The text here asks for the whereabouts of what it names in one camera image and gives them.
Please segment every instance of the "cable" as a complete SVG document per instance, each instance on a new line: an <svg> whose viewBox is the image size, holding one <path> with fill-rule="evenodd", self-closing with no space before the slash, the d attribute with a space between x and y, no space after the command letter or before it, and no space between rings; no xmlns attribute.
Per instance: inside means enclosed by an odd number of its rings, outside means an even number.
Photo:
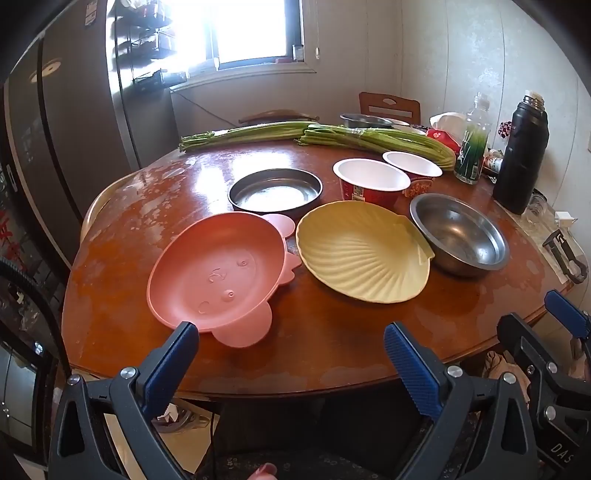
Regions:
<svg viewBox="0 0 591 480"><path fill-rule="evenodd" d="M198 106L201 110L203 110L206 113L209 113L209 115L214 116L215 118L217 118L218 120L221 120L222 122L226 122L228 125L232 125L234 128L238 128L238 125L234 125L232 122L229 122L228 120L226 120L225 118L222 118L221 116L216 115L215 113L210 112L209 110L207 110L205 107L202 107L201 105L199 105L197 102L193 102L191 99L185 97L184 95L172 91L172 93L174 93L175 95L178 95L181 98L184 98L186 101L188 101L189 103L192 103L195 106Z"/></svg>
<svg viewBox="0 0 591 480"><path fill-rule="evenodd" d="M209 442L212 446L212 478L213 480L217 480L217 472L216 472L216 448L213 444L213 421L215 420L216 415L212 412L212 419L209 422Z"/></svg>

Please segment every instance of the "black thermos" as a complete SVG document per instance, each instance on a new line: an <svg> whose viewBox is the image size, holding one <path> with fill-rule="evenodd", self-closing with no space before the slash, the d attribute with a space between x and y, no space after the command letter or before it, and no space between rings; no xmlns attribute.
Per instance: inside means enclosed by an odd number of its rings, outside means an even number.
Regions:
<svg viewBox="0 0 591 480"><path fill-rule="evenodd" d="M493 198L510 212L521 215L530 202L548 146L548 115L539 93L525 91L513 113L511 133Z"/></svg>

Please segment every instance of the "round table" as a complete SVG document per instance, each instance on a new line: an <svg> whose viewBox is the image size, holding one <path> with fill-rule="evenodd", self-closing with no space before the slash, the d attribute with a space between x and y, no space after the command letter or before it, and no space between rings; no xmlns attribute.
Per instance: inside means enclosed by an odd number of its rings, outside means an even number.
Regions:
<svg viewBox="0 0 591 480"><path fill-rule="evenodd" d="M378 155L345 148L301 147L292 141L234 145L194 153L173 151L137 172L100 212L74 262L63 310L70 362L101 377L139 365L171 330L146 302L150 271L168 243L195 221L230 212L237 179L265 168L311 171L324 183L322 203L340 200L333 164ZM203 334L180 386L185 397L298 395L358 387L395 377L382 346L384 327L402 321L444 362L497 343L496 324L509 312L527 321L544 312L544 295L565 290L546 260L491 198L491 185L458 181L451 173L432 191L458 197L500 228L508 265L480 280L431 269L425 289L398 304L372 304L337 293L307 271L271 297L273 323L256 345L232 349ZM408 214L408 200L395 210ZM297 254L295 239L288 249Z"/></svg>

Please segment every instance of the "plastic bottle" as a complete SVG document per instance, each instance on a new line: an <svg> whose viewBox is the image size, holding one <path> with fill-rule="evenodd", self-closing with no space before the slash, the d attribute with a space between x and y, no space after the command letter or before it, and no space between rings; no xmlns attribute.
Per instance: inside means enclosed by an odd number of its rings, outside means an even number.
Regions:
<svg viewBox="0 0 591 480"><path fill-rule="evenodd" d="M466 114L466 133L456 160L454 173L465 183L474 185L480 177L486 141L491 131L488 109L491 102L484 93L474 98L474 108Z"/></svg>

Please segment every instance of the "hand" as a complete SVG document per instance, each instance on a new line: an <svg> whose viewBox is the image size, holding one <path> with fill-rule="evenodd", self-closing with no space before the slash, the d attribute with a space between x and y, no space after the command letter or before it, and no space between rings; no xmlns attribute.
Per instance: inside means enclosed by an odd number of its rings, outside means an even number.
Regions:
<svg viewBox="0 0 591 480"><path fill-rule="evenodd" d="M248 480L277 480L275 474L277 473L277 467L272 463L265 463L261 465L256 472L254 472Z"/></svg>

